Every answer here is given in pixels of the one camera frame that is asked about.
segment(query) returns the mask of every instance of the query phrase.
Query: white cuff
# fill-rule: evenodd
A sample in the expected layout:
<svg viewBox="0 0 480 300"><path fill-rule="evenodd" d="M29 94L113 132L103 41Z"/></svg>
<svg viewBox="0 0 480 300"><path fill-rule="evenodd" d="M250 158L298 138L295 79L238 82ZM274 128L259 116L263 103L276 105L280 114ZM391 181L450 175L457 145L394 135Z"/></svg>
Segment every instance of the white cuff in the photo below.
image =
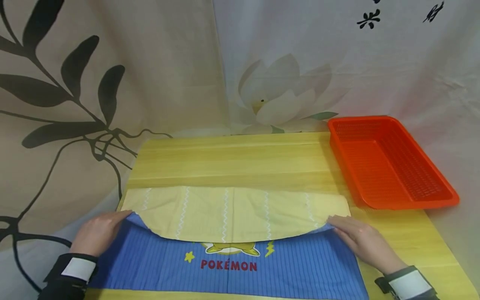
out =
<svg viewBox="0 0 480 300"><path fill-rule="evenodd" d="M389 284L400 300L411 299L432 288L418 270L394 279Z"/></svg>
<svg viewBox="0 0 480 300"><path fill-rule="evenodd" d="M96 264L86 259L73 257L61 273L63 276L75 277L88 283Z"/></svg>

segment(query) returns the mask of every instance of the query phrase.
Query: person's right hand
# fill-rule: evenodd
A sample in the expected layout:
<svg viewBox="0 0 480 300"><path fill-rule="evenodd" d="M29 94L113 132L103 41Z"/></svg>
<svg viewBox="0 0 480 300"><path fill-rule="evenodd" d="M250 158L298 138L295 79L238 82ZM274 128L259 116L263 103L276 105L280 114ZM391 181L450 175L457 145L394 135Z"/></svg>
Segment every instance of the person's right hand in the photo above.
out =
<svg viewBox="0 0 480 300"><path fill-rule="evenodd" d="M388 275L407 267L372 226L349 216L331 216L327 222L335 227L335 233L362 261L383 274Z"/></svg>

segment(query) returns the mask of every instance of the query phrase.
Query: blue striped fabric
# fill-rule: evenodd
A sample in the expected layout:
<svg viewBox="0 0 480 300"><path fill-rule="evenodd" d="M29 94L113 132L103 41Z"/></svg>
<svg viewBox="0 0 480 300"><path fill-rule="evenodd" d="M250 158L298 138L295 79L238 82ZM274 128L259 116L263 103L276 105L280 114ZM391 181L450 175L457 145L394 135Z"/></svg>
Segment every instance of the blue striped fabric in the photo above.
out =
<svg viewBox="0 0 480 300"><path fill-rule="evenodd" d="M100 257L89 287L368 299L354 254L331 230L252 243L243 251L224 247L164 239L133 215Z"/></svg>

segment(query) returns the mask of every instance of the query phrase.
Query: wooden table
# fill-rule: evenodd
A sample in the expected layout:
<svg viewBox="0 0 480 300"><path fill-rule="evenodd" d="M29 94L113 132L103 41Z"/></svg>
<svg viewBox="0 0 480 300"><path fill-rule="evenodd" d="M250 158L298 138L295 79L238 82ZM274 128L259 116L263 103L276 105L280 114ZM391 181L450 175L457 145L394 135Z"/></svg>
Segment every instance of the wooden table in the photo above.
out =
<svg viewBox="0 0 480 300"><path fill-rule="evenodd" d="M423 211L379 211L354 205L330 149L329 138L330 133L312 132L151 140L138 155L127 189L235 186L341 194L348 199L352 215L376 227L407 264L417 266L440 299L479 299ZM359 265L370 298L391 300L392 297L384 295L374 283L380 273L362 262ZM225 295L109 289L87 292L87 299L140 298L225 299ZM229 299L267 298L238 295Z"/></svg>

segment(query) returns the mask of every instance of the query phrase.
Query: red plastic tray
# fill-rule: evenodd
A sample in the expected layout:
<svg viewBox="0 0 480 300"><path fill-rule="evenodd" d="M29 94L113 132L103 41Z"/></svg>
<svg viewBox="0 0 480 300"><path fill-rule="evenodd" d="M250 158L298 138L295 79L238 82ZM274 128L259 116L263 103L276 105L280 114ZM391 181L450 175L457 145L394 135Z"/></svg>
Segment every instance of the red plastic tray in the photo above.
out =
<svg viewBox="0 0 480 300"><path fill-rule="evenodd" d="M396 119L331 119L330 145L357 206L427 209L456 205L455 190Z"/></svg>

